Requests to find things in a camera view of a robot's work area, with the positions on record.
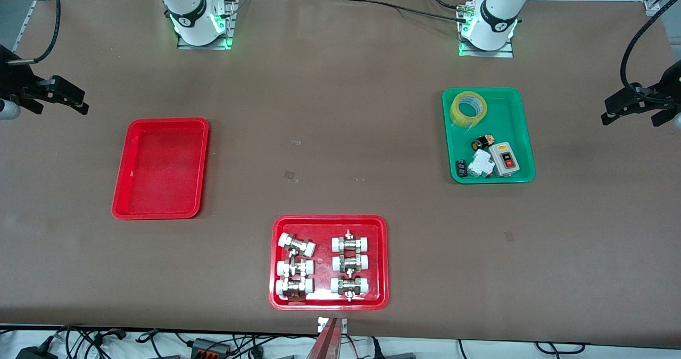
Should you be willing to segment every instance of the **red wire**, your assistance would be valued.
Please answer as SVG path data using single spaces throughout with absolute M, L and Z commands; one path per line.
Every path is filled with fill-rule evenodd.
M 350 339 L 350 344 L 352 345 L 352 349 L 353 349 L 353 351 L 355 351 L 355 357 L 357 357 L 357 359 L 360 359 L 360 354 L 357 353 L 357 347 L 355 347 L 355 340 L 352 340 L 352 338 L 350 336 L 348 336 L 348 339 Z

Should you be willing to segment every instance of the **green tray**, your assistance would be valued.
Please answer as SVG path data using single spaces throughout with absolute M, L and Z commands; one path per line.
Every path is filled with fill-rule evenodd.
M 474 127 L 465 129 L 458 127 L 450 119 L 450 105 L 457 94 L 466 90 L 481 95 L 487 102 L 487 115 Z M 445 133 L 447 134 L 447 150 L 450 155 L 452 178 L 459 183 L 524 183 L 535 179 L 535 159 L 532 156 L 530 135 L 527 133 L 525 111 L 522 109 L 520 93 L 513 88 L 449 88 L 442 93 L 442 109 L 445 114 Z M 462 105 L 462 112 L 474 116 L 475 110 Z M 475 153 L 470 143 L 479 136 L 492 134 L 497 143 L 511 144 L 520 170 L 511 177 L 473 177 L 460 178 L 456 175 L 456 161 L 472 161 Z

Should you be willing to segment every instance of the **control box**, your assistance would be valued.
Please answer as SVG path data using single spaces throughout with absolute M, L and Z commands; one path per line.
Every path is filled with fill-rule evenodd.
M 494 144 L 487 150 L 492 155 L 494 161 L 494 173 L 499 177 L 510 177 L 520 170 L 516 155 L 509 143 Z

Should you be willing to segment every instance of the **red tray with metal fittings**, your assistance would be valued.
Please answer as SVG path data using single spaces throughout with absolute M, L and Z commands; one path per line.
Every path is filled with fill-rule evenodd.
M 340 237 L 350 230 L 355 238 L 367 238 L 368 269 L 356 272 L 355 277 L 367 278 L 368 292 L 348 301 L 345 296 L 331 292 L 331 278 L 347 275 L 333 272 L 331 258 L 338 256 L 331 250 L 331 238 Z M 275 291 L 275 283 L 282 277 L 277 275 L 277 262 L 286 260 L 289 252 L 279 247 L 282 233 L 295 235 L 296 239 L 316 243 L 311 257 L 314 274 L 307 277 L 314 281 L 314 292 L 304 298 L 286 299 Z M 347 252 L 351 257 L 354 250 Z M 272 255 L 270 257 L 270 304 L 277 310 L 355 310 L 370 311 L 384 308 L 389 299 L 387 273 L 387 225 L 377 215 L 282 215 L 272 228 Z

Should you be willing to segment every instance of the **black band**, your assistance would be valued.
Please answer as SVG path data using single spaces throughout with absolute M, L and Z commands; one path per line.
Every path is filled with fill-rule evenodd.
M 175 21 L 177 21 L 178 24 L 185 28 L 191 28 L 194 26 L 196 20 L 198 20 L 200 17 L 204 15 L 204 13 L 206 13 L 206 6 L 207 6 L 206 0 L 201 0 L 197 8 L 189 13 L 179 15 L 175 12 L 170 12 L 170 10 L 168 10 L 168 12 L 170 12 L 171 17 L 173 17 L 173 19 L 175 19 Z
M 518 15 L 514 15 L 512 18 L 502 20 L 501 18 L 492 15 L 487 10 L 487 0 L 482 2 L 481 8 L 482 9 L 480 10 L 480 13 L 482 14 L 482 18 L 487 22 L 487 24 L 489 24 L 490 27 L 492 27 L 492 32 L 497 32 L 497 34 L 508 29 L 508 27 L 513 25 L 513 23 L 516 21 L 516 18 L 518 18 Z

